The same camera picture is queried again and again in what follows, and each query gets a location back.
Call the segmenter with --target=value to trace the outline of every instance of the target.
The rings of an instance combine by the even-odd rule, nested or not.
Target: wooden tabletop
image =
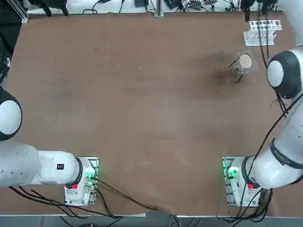
[[[270,55],[294,47],[284,16],[269,18],[283,27]],[[275,93],[259,47],[244,44],[248,30],[236,12],[31,17],[7,85],[24,113],[13,140],[98,156],[99,177],[136,200],[173,214],[214,216],[222,157],[255,154],[280,115],[270,108]],[[231,83],[228,66],[247,49],[259,70]],[[35,188],[64,201],[61,185]],[[113,213],[146,212],[101,189]],[[301,191],[302,183],[274,189],[268,215],[303,217]],[[0,199],[1,214],[61,214],[9,189]],[[90,209],[104,212],[100,200]],[[220,214],[228,215],[225,202]]]

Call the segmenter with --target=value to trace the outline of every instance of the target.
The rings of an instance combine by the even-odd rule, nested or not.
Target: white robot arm
[[[265,6],[277,3],[293,27],[297,35],[297,43],[303,44],[303,0],[260,0],[259,2],[263,2]],[[267,80],[282,98],[296,100],[303,92],[303,46],[297,46],[274,56],[268,64]],[[272,140],[269,148],[255,161],[254,158],[241,157],[232,163],[232,169],[237,170],[237,177],[231,179],[237,206],[247,206],[260,188],[277,188],[301,179],[303,175],[302,99],[288,113],[280,135]]]
[[[90,178],[96,177],[97,172],[92,162],[64,151],[38,151],[30,145],[10,141],[21,124],[20,104],[0,87],[0,187],[64,184],[65,203],[94,204],[94,181]]]

